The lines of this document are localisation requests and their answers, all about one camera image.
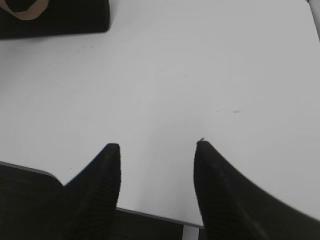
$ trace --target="black bag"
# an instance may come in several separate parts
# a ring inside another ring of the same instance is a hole
[[[0,39],[106,32],[108,0],[0,0]]]

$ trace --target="white table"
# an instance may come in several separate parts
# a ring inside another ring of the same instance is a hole
[[[63,184],[121,146],[118,207],[202,226],[204,137],[320,219],[320,45],[303,0],[117,0],[104,34],[0,41],[0,161]]]

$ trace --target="dark floor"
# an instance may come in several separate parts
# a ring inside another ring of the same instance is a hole
[[[110,240],[207,240],[200,229],[198,238],[183,236],[184,225],[117,210]]]

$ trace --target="black object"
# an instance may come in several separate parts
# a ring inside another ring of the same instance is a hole
[[[194,186],[208,240],[319,240],[320,222],[271,196],[199,141]]]
[[[181,240],[182,224],[117,210],[109,240]]]
[[[108,144],[67,185],[0,165],[1,240],[106,240],[120,191],[120,147]]]
[[[26,10],[25,0],[7,0],[7,4],[13,11]],[[108,0],[50,0],[47,9],[33,20],[20,20],[0,8],[0,39],[101,33],[109,24]]]

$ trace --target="tan strap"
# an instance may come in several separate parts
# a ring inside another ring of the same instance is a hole
[[[8,13],[12,14],[20,20],[33,20],[40,16],[47,9],[49,0],[37,0],[26,11],[12,11],[6,3],[6,0],[0,0],[0,8],[3,8]]]

